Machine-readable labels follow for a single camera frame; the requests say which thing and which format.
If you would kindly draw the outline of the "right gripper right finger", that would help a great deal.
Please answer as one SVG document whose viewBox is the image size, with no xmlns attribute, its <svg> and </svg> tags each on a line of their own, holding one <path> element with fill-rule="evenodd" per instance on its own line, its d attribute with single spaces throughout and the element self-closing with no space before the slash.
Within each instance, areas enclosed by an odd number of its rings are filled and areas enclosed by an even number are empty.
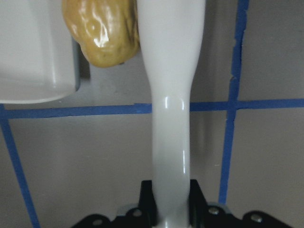
<svg viewBox="0 0 304 228">
<path fill-rule="evenodd" d="M 218 204 L 208 204 L 197 180 L 190 180 L 190 225 L 193 228 L 227 228 L 227 213 Z"/>
</svg>

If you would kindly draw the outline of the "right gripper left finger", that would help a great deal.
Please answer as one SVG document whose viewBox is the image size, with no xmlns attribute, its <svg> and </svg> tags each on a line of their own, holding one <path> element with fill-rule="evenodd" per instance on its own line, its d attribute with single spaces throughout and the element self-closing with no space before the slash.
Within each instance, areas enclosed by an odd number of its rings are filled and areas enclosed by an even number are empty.
<svg viewBox="0 0 304 228">
<path fill-rule="evenodd" d="M 152 181 L 141 182 L 137 204 L 130 204 L 118 210 L 117 228 L 154 228 L 157 223 L 157 207 L 152 192 Z"/>
</svg>

